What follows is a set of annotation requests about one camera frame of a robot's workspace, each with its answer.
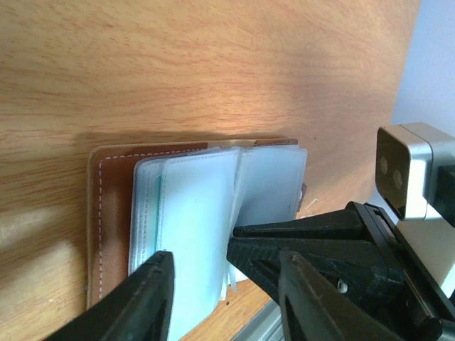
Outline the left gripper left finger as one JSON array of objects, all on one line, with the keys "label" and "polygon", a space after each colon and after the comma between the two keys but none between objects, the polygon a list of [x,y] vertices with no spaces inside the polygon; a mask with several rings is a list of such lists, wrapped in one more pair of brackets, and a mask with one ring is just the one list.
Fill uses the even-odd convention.
[{"label": "left gripper left finger", "polygon": [[47,340],[166,340],[174,292],[174,262],[158,251],[100,302]]}]

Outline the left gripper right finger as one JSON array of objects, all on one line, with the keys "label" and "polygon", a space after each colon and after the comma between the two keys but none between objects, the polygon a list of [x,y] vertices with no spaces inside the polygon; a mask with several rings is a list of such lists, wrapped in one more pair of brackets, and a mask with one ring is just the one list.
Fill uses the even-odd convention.
[{"label": "left gripper right finger", "polygon": [[400,340],[337,291],[303,256],[279,253],[285,340]]}]

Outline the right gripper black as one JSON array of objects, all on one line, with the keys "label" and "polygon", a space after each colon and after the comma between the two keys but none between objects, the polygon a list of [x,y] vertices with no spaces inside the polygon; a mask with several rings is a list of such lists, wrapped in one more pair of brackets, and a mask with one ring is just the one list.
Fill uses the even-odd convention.
[{"label": "right gripper black", "polygon": [[382,208],[350,202],[330,223],[335,239],[233,237],[227,260],[278,302],[279,253],[295,251],[404,339],[454,339],[454,304]]}]

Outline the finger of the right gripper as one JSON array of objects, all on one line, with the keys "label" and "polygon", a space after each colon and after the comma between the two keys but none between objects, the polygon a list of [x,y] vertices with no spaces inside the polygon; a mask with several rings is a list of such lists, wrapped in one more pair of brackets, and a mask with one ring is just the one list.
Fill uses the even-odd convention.
[{"label": "finger of the right gripper", "polygon": [[234,228],[233,241],[270,239],[277,242],[373,242],[362,218],[364,205],[349,202],[342,210],[286,222]]}]

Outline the brown leather card holder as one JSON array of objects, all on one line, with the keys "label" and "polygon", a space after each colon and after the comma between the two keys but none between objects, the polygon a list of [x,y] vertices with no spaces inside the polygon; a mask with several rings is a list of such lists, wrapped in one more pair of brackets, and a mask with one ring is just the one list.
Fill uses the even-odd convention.
[{"label": "brown leather card holder", "polygon": [[227,260],[233,229],[296,217],[306,159],[295,139],[96,148],[87,165],[87,305],[152,256],[152,195],[161,175],[156,252],[173,254],[169,339],[181,339],[245,279]]}]

